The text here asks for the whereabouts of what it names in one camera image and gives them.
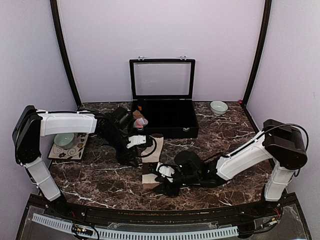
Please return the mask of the pink patterned sock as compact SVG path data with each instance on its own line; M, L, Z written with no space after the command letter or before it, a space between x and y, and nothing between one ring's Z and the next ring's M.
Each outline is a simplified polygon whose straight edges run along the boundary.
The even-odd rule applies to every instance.
M143 129L148 123L149 122L147 119L145 119L144 117L140 117L134 121L133 127L136 129Z

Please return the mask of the beige and brown sock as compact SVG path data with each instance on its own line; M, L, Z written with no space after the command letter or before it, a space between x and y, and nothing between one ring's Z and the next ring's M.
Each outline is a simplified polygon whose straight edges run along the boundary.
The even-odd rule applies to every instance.
M164 136L160 133L154 133L151 136L156 141L156 149L151 155L142 158L142 188L144 190L153 189L160 184L156 181L157 175L149 170L149 165L158 164L163 149Z

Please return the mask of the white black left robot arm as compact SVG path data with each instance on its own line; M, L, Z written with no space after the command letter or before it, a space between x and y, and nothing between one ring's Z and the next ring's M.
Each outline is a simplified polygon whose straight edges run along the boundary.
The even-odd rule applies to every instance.
M122 129L131 121L131 113L123 107L111 113L98 111L45 111L28 105L22 112L12 133L17 164L23 166L33 184L51 203L51 210L60 218L67 218L70 206L42 159L42 137L58 134L97 134L119 154L123 165L136 165L137 155L132 147L145 144L144 135L124 136Z

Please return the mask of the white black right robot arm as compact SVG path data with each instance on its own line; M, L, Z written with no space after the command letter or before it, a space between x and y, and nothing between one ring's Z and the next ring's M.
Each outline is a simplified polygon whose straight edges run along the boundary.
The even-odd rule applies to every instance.
M272 159L275 166L264 187L264 199L255 205L255 213L266 217L291 179L307 163L308 146L309 135L302 126L268 119L251 140L228 154L217 153L205 162L195 152L184 150L174 157L174 164L150 163L148 170L159 182L155 192L176 197L181 188L188 186L222 186L239 173Z

